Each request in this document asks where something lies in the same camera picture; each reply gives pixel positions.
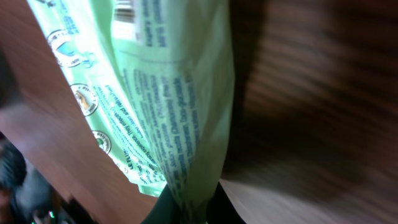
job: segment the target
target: brown wood grain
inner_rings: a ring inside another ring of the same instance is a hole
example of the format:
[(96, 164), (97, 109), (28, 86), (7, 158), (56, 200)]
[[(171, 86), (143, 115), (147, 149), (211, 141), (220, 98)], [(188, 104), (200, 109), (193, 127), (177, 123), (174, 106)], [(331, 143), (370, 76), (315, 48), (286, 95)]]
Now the brown wood grain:
[(231, 1), (223, 184), (248, 223), (398, 223), (398, 2)]
[[(101, 223), (155, 199), (98, 153), (23, 0), (0, 43), (19, 94), (0, 130)], [(232, 0), (233, 127), (221, 183), (248, 223), (398, 223), (398, 2)]]

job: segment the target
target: black object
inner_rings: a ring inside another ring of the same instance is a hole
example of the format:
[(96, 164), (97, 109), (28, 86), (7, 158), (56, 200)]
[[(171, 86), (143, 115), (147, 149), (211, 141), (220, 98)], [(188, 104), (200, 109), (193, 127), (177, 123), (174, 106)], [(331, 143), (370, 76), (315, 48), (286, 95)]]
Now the black object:
[(26, 176), (24, 156), (9, 142), (0, 146), (0, 189), (13, 192)]
[[(243, 219), (236, 212), (232, 203), (229, 201), (229, 198), (220, 183), (217, 185), (214, 197), (209, 201), (206, 215), (207, 222), (209, 224), (245, 224)], [(158, 223), (182, 223), (180, 208), (174, 201), (168, 185), (166, 185), (166, 187), (163, 189), (152, 211), (150, 211), (147, 218), (142, 222), (142, 224)]]

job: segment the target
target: dark fabric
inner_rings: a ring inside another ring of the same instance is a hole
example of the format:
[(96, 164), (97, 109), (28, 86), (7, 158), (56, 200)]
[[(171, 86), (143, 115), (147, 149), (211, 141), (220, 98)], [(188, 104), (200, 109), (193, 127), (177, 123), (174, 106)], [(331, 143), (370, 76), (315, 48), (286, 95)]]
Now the dark fabric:
[(0, 189), (13, 191), (26, 176), (24, 156), (9, 142), (0, 149)]

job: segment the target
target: green plastic bag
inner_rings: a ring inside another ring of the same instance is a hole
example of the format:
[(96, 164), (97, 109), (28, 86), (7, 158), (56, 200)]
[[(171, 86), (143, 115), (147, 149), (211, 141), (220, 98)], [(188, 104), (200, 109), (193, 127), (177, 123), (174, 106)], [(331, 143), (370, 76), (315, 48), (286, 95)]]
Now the green plastic bag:
[(227, 0), (28, 0), (99, 147), (201, 222), (228, 144)]

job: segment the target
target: printed icon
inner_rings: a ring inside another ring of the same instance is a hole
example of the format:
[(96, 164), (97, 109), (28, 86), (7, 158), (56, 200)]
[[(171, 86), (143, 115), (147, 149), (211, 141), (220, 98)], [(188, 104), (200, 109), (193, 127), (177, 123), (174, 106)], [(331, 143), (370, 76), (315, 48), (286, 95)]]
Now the printed icon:
[(98, 96), (86, 84), (74, 84), (70, 86), (79, 106), (81, 112), (85, 116), (92, 115), (98, 107)]

